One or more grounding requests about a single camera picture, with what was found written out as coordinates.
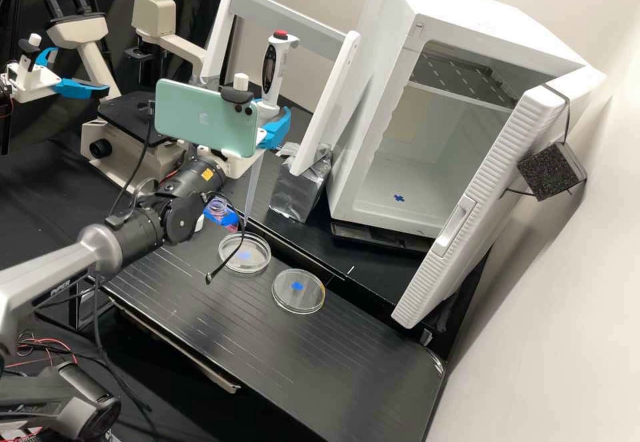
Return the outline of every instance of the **black platform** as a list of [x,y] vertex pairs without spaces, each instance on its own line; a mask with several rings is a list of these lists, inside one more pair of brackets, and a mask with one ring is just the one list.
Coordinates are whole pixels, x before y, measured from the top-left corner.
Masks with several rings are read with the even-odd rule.
[[105,289],[328,441],[422,441],[443,383],[438,358],[332,293],[330,276],[319,312],[279,308],[271,282],[289,266],[275,257],[260,275],[222,271],[206,286],[226,233],[207,221]]

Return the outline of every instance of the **red wire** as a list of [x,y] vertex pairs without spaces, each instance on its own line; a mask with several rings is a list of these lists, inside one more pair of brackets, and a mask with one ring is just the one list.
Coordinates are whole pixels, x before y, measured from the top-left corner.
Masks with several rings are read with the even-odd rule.
[[62,347],[64,347],[66,350],[68,350],[69,352],[71,352],[71,358],[73,359],[73,361],[75,363],[78,363],[78,358],[73,354],[73,351],[71,350],[70,346],[68,346],[67,344],[65,344],[64,342],[58,340],[58,339],[54,339],[52,337],[43,337],[42,339],[23,339],[24,342],[28,342],[28,341],[32,341],[35,343],[43,343],[43,342],[53,342],[56,344],[61,345]]
[[38,427],[38,430],[36,432],[30,433],[29,435],[26,435],[24,437],[16,437],[15,439],[10,439],[10,440],[2,439],[0,440],[0,442],[20,442],[23,440],[28,440],[28,438],[35,437],[36,435],[38,435],[41,430],[42,430],[42,427]]
[[165,178],[162,179],[158,185],[162,185],[162,182],[164,182],[168,178],[173,177],[174,175],[176,175],[179,172],[179,170],[180,169],[176,169],[176,170],[173,170],[173,171],[169,172],[168,174],[166,174]]
[[34,359],[32,361],[16,362],[16,363],[13,363],[13,364],[6,365],[5,368],[6,369],[10,369],[12,367],[19,367],[21,365],[27,365],[27,364],[35,363],[35,362],[44,362],[44,361],[48,361],[48,360],[49,360],[48,357],[44,357],[42,359]]

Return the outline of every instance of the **microscope focus knob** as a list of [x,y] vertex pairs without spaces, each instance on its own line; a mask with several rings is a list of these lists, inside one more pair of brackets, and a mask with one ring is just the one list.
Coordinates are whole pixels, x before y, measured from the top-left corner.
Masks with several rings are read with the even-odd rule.
[[113,152],[113,148],[111,146],[111,142],[106,139],[98,139],[95,142],[91,142],[89,144],[89,152],[96,159],[103,159],[104,157],[108,157]]

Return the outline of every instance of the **robotic arm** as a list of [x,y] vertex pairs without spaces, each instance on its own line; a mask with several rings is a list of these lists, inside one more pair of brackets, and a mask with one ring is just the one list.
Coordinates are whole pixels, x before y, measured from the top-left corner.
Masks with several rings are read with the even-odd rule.
[[[132,209],[85,227],[76,243],[0,271],[0,376],[34,299],[86,269],[109,277],[164,243],[190,239],[206,194],[224,181],[220,166],[192,159]],[[42,426],[73,440],[94,439],[119,412],[120,400],[70,362],[37,377],[0,379],[0,431]]]
[[0,369],[3,357],[15,354],[18,321],[34,299],[86,269],[109,277],[164,243],[190,239],[205,207],[202,194],[224,180],[220,166],[193,159],[126,214],[85,227],[72,245],[0,271]]

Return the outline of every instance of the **black table surface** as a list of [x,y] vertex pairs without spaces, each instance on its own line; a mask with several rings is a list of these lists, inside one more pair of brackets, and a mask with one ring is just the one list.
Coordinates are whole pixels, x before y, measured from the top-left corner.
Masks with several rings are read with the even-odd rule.
[[323,281],[318,312],[278,307],[271,283],[290,266],[275,255],[259,274],[224,270],[206,285],[226,234],[205,221],[189,243],[133,262],[105,290],[324,440],[422,441],[444,380],[440,361],[334,294],[335,276]]
[[[302,138],[310,115],[293,108],[288,140]],[[75,136],[28,147],[0,159],[0,268],[58,249],[73,242],[79,230],[100,222],[118,189],[69,147]],[[251,212],[252,219],[268,226],[312,256],[347,274],[392,303],[397,302],[421,257],[337,245],[329,229],[326,200],[299,224],[268,210],[280,159],[267,153]],[[225,192],[244,206],[247,178],[229,181]],[[429,408],[425,407],[426,423]]]

